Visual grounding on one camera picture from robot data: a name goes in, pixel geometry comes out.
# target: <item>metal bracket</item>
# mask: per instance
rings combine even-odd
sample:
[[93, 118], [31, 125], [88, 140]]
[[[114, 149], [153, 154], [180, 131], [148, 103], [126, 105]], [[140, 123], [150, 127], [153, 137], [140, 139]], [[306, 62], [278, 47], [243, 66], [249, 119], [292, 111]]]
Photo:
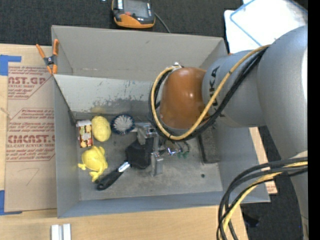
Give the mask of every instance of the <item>metal bracket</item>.
[[51, 225], [50, 240], [71, 240], [71, 224]]

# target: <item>cardboard sheet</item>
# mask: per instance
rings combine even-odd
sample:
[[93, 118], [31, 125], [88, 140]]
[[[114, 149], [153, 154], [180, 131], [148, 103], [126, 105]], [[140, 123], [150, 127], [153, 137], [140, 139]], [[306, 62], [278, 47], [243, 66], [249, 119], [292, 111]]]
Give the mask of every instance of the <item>cardboard sheet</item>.
[[[42, 49], [52, 55], [51, 46]], [[36, 46], [0, 44], [0, 54], [21, 57], [21, 62], [8, 63], [2, 113], [8, 119], [4, 211], [56, 208], [53, 77]]]

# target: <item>dark floor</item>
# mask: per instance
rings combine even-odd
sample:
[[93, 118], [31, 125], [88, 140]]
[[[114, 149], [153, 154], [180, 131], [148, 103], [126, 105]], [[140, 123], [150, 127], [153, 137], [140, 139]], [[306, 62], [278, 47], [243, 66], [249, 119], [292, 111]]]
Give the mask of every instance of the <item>dark floor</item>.
[[[308, 9], [308, 0], [295, 0]], [[224, 11], [235, 10], [242, 0], [152, 0], [155, 12], [176, 34], [225, 38]], [[111, 0], [0, 0], [0, 43], [51, 45], [51, 26], [115, 28]], [[149, 31], [167, 32], [158, 20]], [[268, 133], [260, 133], [270, 161], [279, 154]], [[247, 228], [250, 240], [300, 240], [298, 201], [287, 178], [276, 181], [278, 194], [271, 203], [242, 205], [245, 219], [258, 219]]]

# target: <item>black cable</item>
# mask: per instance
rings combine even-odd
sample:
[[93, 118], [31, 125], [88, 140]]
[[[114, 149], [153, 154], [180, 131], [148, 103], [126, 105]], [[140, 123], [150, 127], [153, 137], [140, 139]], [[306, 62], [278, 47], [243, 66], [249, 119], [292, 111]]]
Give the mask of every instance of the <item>black cable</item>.
[[[251, 173], [251, 172], [254, 172], [256, 170], [260, 170], [260, 169], [263, 169], [263, 168], [267, 168], [267, 167], [271, 167], [271, 168], [278, 168], [280, 166], [283, 166], [285, 164], [289, 165], [289, 164], [292, 164], [292, 163], [298, 163], [298, 162], [302, 162], [304, 161], [305, 159], [304, 158], [297, 158], [297, 159], [287, 159], [287, 160], [279, 160], [279, 161], [274, 161], [274, 162], [267, 162], [267, 163], [263, 163], [263, 164], [259, 164], [259, 165], [256, 165], [256, 166], [253, 166], [245, 171], [243, 171], [242, 173], [240, 173], [232, 182], [230, 185], [234, 184], [237, 180], [239, 180], [240, 178], [242, 178], [243, 176]], [[226, 200], [225, 202], [225, 205], [227, 206], [229, 203], [229, 199]], [[236, 236], [236, 233], [235, 233], [235, 230], [233, 228], [233, 225], [232, 225], [232, 222], [230, 221], [229, 224], [229, 229], [230, 229], [230, 232], [233, 236], [233, 238], [235, 240], [237, 240], [237, 236]]]
[[[269, 163], [265, 163], [265, 164], [262, 164], [261, 165], [261, 167], [262, 168], [265, 168], [265, 167], [267, 167], [267, 166], [272, 166], [272, 165], [274, 165], [275, 167], [279, 167], [281, 164], [282, 164], [282, 166], [284, 166], [284, 165], [289, 165], [289, 164], [292, 164], [292, 163], [298, 163], [298, 162], [305, 162], [307, 160], [307, 158], [296, 158], [296, 159], [287, 159], [287, 160], [280, 160], [280, 161], [275, 161], [275, 162], [269, 162]], [[244, 171], [243, 173], [241, 173], [238, 177], [236, 177], [232, 182], [231, 182], [231, 184], [230, 184], [230, 186], [229, 186], [229, 188], [228, 189], [233, 189], [234, 190], [234, 188], [236, 188], [237, 187], [237, 185], [235, 185], [234, 186], [234, 184], [237, 184], [237, 182], [241, 179], [241, 177], [242, 176], [244, 176], [244, 174], [246, 173], [246, 172], [252, 172], [252, 170], [253, 170], [253, 168], [249, 168], [248, 170], [246, 170], [246, 171]], [[225, 200], [224, 201], [224, 199], [225, 199], [225, 197], [227, 196], [228, 197], [228, 193], [225, 193], [225, 195], [224, 195], [224, 197], [222, 198], [222, 200], [221, 200], [221, 203], [225, 203], [225, 204], [229, 204], [229, 199], [227, 198], [227, 200]], [[218, 216], [221, 216], [221, 214], [222, 214], [222, 210], [220, 209], [219, 210], [219, 212], [218, 212]], [[234, 230], [233, 230], [233, 226], [232, 226], [232, 223], [231, 223], [231, 221], [230, 221], [230, 224], [228, 224], [230, 227], [230, 230], [231, 230], [231, 234], [232, 234], [232, 236], [234, 236], [235, 235], [235, 233], [234, 233]]]
[[[298, 167], [290, 167], [289, 169], [290, 169], [290, 170], [288, 170], [288, 171], [295, 171], [295, 172], [290, 173], [290, 174], [287, 174], [287, 175], [279, 174], [279, 175], [276, 175], [275, 177], [277, 177], [277, 178], [278, 178], [278, 177], [281, 177], [281, 176], [294, 177], [294, 176], [297, 176], [297, 175], [300, 175], [300, 174], [303, 174], [303, 173], [307, 172], [307, 171], [308, 171], [308, 166], [307, 166], [307, 165], [302, 165], [302, 166], [298, 166]], [[260, 182], [255, 183], [255, 184], [251, 184], [250, 186], [246, 187], [246, 188], [245, 188], [243, 191], [241, 191], [241, 193], [234, 199], [234, 201], [232, 202], [232, 204], [231, 204], [230, 206], [229, 206], [229, 204], [228, 204], [229, 199], [227, 198], [226, 203], [224, 204], [224, 206], [225, 206], [225, 212], [224, 212], [224, 214], [223, 214], [222, 217], [219, 217], [219, 218], [218, 218], [219, 226], [218, 226], [218, 230], [217, 230], [217, 234], [216, 234], [217, 239], [218, 239], [218, 237], [219, 237], [219, 230], [220, 230], [220, 233], [222, 232], [222, 233], [221, 233], [221, 237], [222, 237], [223, 239], [227, 239], [227, 238], [226, 238], [226, 233], [224, 232], [224, 229], [223, 229], [223, 221], [224, 221], [224, 219], [226, 218], [226, 216], [229, 214], [229, 212], [230, 212], [230, 211], [234, 208], [234, 206], [237, 204], [238, 200], [239, 200], [250, 188], [252, 188], [252, 187], [254, 187], [254, 186], [257, 186], [257, 185], [260, 185], [260, 184], [262, 184], [262, 183], [271, 182], [271, 181], [273, 181], [273, 180], [274, 180], [274, 178], [272, 178], [272, 179], [266, 179], [266, 180], [260, 181]], [[232, 231], [233, 231], [233, 232], [231, 232], [231, 228], [230, 228], [230, 232], [231, 232], [231, 234], [232, 234], [233, 239], [234, 239], [234, 240], [238, 240], [238, 237], [237, 237], [237, 235], [236, 235], [233, 227], [232, 227]]]
[[[229, 205], [229, 196], [230, 196], [231, 192], [236, 187], [241, 185], [242, 183], [244, 183], [246, 181], [249, 181], [249, 180], [252, 180], [254, 178], [257, 178], [257, 177], [261, 177], [263, 175], [268, 175], [268, 174], [272, 174], [272, 173], [276, 173], [276, 172], [283, 173], [283, 172], [286, 172], [286, 171], [293, 171], [293, 170], [297, 169], [297, 167], [285, 167], [285, 168], [283, 168], [283, 167], [280, 167], [280, 166], [286, 166], [286, 165], [290, 165], [290, 164], [293, 164], [293, 163], [299, 163], [299, 162], [306, 162], [307, 160], [308, 160], [307, 157], [303, 157], [303, 158], [286, 159], [286, 160], [268, 162], [268, 163], [264, 163], [264, 164], [261, 164], [261, 165], [254, 166], [254, 167], [249, 168], [246, 171], [242, 172], [241, 174], [239, 174], [231, 182], [231, 184], [229, 185], [226, 193], [222, 197], [221, 202], [220, 202], [220, 206], [219, 206], [219, 210], [218, 210], [218, 218], [222, 217], [223, 206], [224, 205]], [[262, 168], [266, 168], [266, 167], [272, 167], [272, 166], [274, 166], [275, 168], [250, 174], [251, 172], [256, 171], [258, 169], [262, 169]], [[233, 236], [233, 238], [235, 238], [236, 236], [235, 236], [234, 230], [233, 230], [233, 232], [231, 231], [231, 233], [234, 233], [234, 234], [232, 234], [232, 236]]]
[[[297, 176], [297, 175], [301, 175], [301, 174], [304, 174], [308, 171], [308, 166], [305, 166], [303, 165], [302, 167], [304, 167], [304, 169], [298, 169], [298, 167], [292, 167], [293, 171], [296, 170], [296, 172], [293, 172], [293, 173], [290, 173], [290, 174], [286, 174], [286, 175], [283, 175], [283, 174], [279, 174], [277, 175], [276, 177], [277, 178], [280, 178], [281, 176], [282, 177], [294, 177], [294, 176]], [[231, 211], [231, 209], [236, 205], [236, 202], [244, 195], [244, 193], [251, 187], [255, 186], [255, 185], [258, 185], [258, 184], [261, 184], [261, 183], [266, 183], [266, 182], [271, 182], [273, 181], [274, 179], [269, 179], [269, 180], [264, 180], [260, 183], [257, 183], [257, 184], [252, 184], [251, 186], [248, 186], [247, 188], [245, 188], [235, 199], [234, 201], [232, 202], [232, 204], [229, 206], [229, 197], [226, 199], [225, 201], [225, 204], [224, 204], [224, 215], [222, 216], [222, 218], [218, 219], [218, 221], [223, 221], [225, 219], [225, 217], [228, 215], [228, 213]], [[229, 227], [229, 230], [231, 232], [231, 235], [233, 237], [234, 240], [238, 240], [238, 237], [236, 235], [236, 232], [235, 232], [235, 229], [232, 225], [232, 222], [231, 220], [229, 221], [228, 223], [228, 227]]]

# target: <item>black object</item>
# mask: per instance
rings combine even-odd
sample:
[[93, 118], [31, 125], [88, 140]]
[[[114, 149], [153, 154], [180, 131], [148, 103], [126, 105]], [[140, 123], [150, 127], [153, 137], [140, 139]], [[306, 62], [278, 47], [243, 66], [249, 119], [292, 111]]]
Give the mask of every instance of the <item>black object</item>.
[[150, 165], [153, 140], [154, 138], [146, 138], [144, 145], [135, 140], [125, 149], [125, 158], [133, 168], [145, 169]]
[[96, 189], [105, 190], [109, 188], [123, 173], [123, 171], [120, 172], [118, 169], [110, 172], [98, 182]]
[[136, 139], [125, 149], [125, 161], [116, 170], [104, 176], [97, 181], [96, 189], [101, 191], [109, 188], [115, 181], [124, 173], [127, 167], [123, 166], [129, 164], [129, 167], [137, 169], [145, 169], [151, 164], [151, 152], [153, 151], [154, 138], [146, 138], [145, 144], [141, 145]]

